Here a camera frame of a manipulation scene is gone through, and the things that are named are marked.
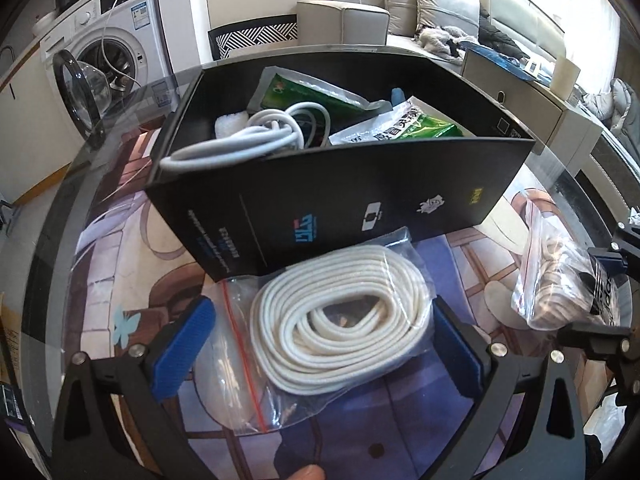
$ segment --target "ziplock bag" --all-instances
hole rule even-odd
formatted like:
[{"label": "ziplock bag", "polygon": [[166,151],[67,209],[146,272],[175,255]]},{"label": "ziplock bag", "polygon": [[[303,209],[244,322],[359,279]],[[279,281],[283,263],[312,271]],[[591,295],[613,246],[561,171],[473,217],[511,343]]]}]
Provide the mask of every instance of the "ziplock bag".
[{"label": "ziplock bag", "polygon": [[251,114],[276,108],[286,110],[304,101],[318,103],[329,112],[332,124],[351,123],[392,110],[389,101],[370,103],[365,98],[321,79],[277,66],[262,70],[258,88],[247,105]]},{"label": "ziplock bag", "polygon": [[527,201],[529,238],[511,306],[536,330],[572,321],[620,325],[618,288],[602,265]]},{"label": "ziplock bag", "polygon": [[301,422],[430,348],[435,291],[406,228],[202,293],[217,316],[194,383],[238,435]]},{"label": "ziplock bag", "polygon": [[401,138],[462,137],[456,124],[429,115],[424,103],[411,97],[385,114],[355,124],[329,137],[332,145]]}]

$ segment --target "metal bolt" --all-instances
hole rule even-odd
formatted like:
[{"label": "metal bolt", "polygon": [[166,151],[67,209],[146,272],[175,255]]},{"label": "metal bolt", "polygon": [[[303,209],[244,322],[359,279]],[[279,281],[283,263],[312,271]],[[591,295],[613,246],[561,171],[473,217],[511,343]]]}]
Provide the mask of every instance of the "metal bolt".
[{"label": "metal bolt", "polygon": [[86,354],[84,352],[76,352],[71,356],[71,362],[75,365],[81,365],[86,361]]},{"label": "metal bolt", "polygon": [[129,348],[129,355],[131,357],[142,357],[145,354],[145,352],[146,352],[146,347],[140,343],[131,345],[131,348]]},{"label": "metal bolt", "polygon": [[552,350],[551,360],[555,363],[560,364],[562,361],[564,361],[564,354],[559,350]]},{"label": "metal bolt", "polygon": [[502,343],[493,343],[490,348],[491,353],[496,357],[504,357],[507,355],[507,347]]}]

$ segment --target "open cardboard box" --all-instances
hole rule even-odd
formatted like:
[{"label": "open cardboard box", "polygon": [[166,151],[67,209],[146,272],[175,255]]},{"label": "open cardboard box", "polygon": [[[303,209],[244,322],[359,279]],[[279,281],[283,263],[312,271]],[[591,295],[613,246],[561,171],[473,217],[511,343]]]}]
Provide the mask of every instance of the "open cardboard box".
[{"label": "open cardboard box", "polygon": [[[401,88],[465,137],[284,151],[180,175],[160,170],[164,156],[212,139],[217,117],[245,110],[267,66],[370,102]],[[332,133],[343,127],[332,125]],[[292,48],[202,70],[158,137],[146,192],[214,280],[262,276],[402,226],[416,241],[479,224],[533,145],[526,126],[495,100],[428,58],[386,48]]]}]

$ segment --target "sofa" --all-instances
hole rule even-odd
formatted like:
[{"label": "sofa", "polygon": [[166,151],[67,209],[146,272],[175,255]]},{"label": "sofa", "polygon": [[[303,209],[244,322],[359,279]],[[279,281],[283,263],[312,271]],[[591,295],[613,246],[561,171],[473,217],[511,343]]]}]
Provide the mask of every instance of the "sofa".
[{"label": "sofa", "polygon": [[[410,23],[410,19],[417,14],[417,3],[417,0],[302,0],[297,7],[298,41],[386,44],[430,57],[459,73],[459,65],[426,52],[414,41],[419,20],[414,18]],[[436,0],[432,7],[441,15],[437,25],[455,24],[477,37],[480,5],[489,12],[490,23],[511,37],[528,56],[549,65],[565,55],[564,32],[530,0]]]}]

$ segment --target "black and white furry item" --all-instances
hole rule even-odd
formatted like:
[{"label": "black and white furry item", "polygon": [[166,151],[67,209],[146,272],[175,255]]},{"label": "black and white furry item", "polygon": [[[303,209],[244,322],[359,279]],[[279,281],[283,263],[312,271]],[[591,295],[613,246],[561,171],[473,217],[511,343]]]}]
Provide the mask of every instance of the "black and white furry item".
[{"label": "black and white furry item", "polygon": [[427,52],[431,52],[450,63],[462,65],[464,54],[460,49],[460,42],[478,43],[478,38],[469,36],[461,28],[452,25],[445,27],[423,25],[416,32],[415,41]]}]

